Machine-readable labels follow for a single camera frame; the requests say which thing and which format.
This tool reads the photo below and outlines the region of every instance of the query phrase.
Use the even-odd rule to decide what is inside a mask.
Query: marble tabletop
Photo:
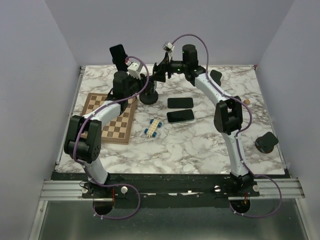
[[[249,99],[253,115],[251,127],[242,133],[242,143],[248,166],[256,174],[284,174],[278,148],[269,154],[259,152],[254,144],[257,137],[272,131],[253,66],[210,66],[222,73],[221,87],[232,96]],[[89,93],[108,93],[112,88],[113,65],[87,66],[76,100],[74,115],[81,114]],[[153,105],[138,102],[128,145],[103,143],[100,158],[110,173],[142,174],[226,174],[230,161],[222,135],[214,127],[215,107],[184,75],[174,75],[166,83],[157,83],[158,101]],[[193,98],[195,120],[168,123],[168,98]],[[147,138],[144,130],[150,119],[163,123],[156,138]],[[243,110],[243,127],[249,114]],[[62,153],[60,173],[83,172],[70,156]]]

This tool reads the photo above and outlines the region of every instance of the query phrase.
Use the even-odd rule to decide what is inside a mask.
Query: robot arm
[[[213,79],[211,80],[211,82],[213,84],[215,84],[215,86],[222,93],[224,92],[224,90],[216,82],[214,82]],[[240,116],[237,116],[236,110],[232,111],[233,106],[231,106],[231,112],[230,112],[230,114],[228,114],[228,109],[227,109],[228,104],[225,104],[225,103],[230,102],[230,99],[225,96],[222,96],[216,89],[213,88],[213,86],[207,80],[205,73],[202,73],[195,78],[194,85],[196,88],[201,90],[216,107],[215,115],[214,115],[214,125],[224,138],[226,148],[227,148],[228,154],[229,154],[231,173],[236,177],[244,176],[244,175],[248,174],[248,170],[241,163],[241,159],[240,159],[238,149],[237,149],[236,132],[238,131],[238,129],[231,131],[231,129],[228,129],[228,128],[230,128],[230,126],[223,127],[223,121],[231,122],[232,120],[234,120],[234,124],[236,124],[236,125],[241,124],[242,123],[242,113]],[[237,104],[237,102],[233,102],[233,104],[234,104],[234,109],[240,107],[240,110],[241,110],[241,105],[239,106]],[[240,134],[238,135],[238,139],[239,139],[239,147],[240,147],[241,155],[243,156],[243,161],[246,162],[244,148],[242,145]]]
[[[252,186],[254,177],[241,162],[246,163],[241,134],[236,137],[236,133],[241,129],[243,122],[242,105],[234,99],[225,97],[228,94],[221,88],[222,74],[212,70],[209,82],[206,77],[206,70],[199,65],[198,53],[194,45],[187,44],[182,47],[182,61],[172,60],[174,46],[171,43],[166,42],[163,49],[166,51],[164,59],[159,65],[154,64],[151,79],[165,82],[166,73],[169,79],[172,74],[184,74],[187,81],[210,99],[215,106],[214,126],[224,138],[230,159],[231,177],[236,189],[243,191]],[[242,160],[239,156],[236,140],[238,140]]]
[[[72,116],[67,130],[64,152],[74,158],[77,136],[82,125],[87,121],[83,129],[87,135],[86,137],[81,136],[78,141],[76,159],[85,168],[88,176],[100,184],[105,184],[109,176],[99,158],[102,129],[112,119],[120,116],[128,106],[127,100],[119,103],[114,103],[114,101],[131,97],[139,92],[146,82],[146,77],[140,74],[140,64],[132,62],[127,70],[129,75],[125,71],[118,71],[114,74],[112,94],[111,92],[108,94],[105,102],[84,116]]]

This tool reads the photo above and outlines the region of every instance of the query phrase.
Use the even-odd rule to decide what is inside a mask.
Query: checkered pattern
[[[101,106],[107,98],[107,94],[89,93],[82,115],[91,113]],[[138,100],[135,98],[128,100],[128,106],[118,117],[110,121],[102,130],[102,142],[128,144],[131,132],[131,126]]]

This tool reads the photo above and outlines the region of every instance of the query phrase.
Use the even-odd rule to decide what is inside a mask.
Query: toy car
[[[151,123],[150,127],[146,128],[144,130],[144,133],[148,138],[151,138],[151,137],[155,138],[157,136],[157,133],[155,132],[155,130],[157,128],[161,128],[162,123],[159,121],[159,119],[156,119],[156,118],[151,119],[150,123]]]

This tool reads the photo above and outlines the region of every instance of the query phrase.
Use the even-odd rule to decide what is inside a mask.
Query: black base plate
[[[159,94],[157,91],[154,91],[153,93],[145,94],[144,92],[139,95],[139,99],[143,104],[151,105],[155,104],[158,101]]]
[[[110,174],[107,184],[130,184],[135,186],[141,196],[142,208],[228,208],[228,197],[244,197],[245,193],[235,191],[235,184],[229,174]],[[132,209],[137,206],[138,196],[128,187],[126,194],[121,186],[114,188],[116,208]],[[251,197],[258,192],[248,190]],[[111,191],[88,192],[84,199],[112,198]]]

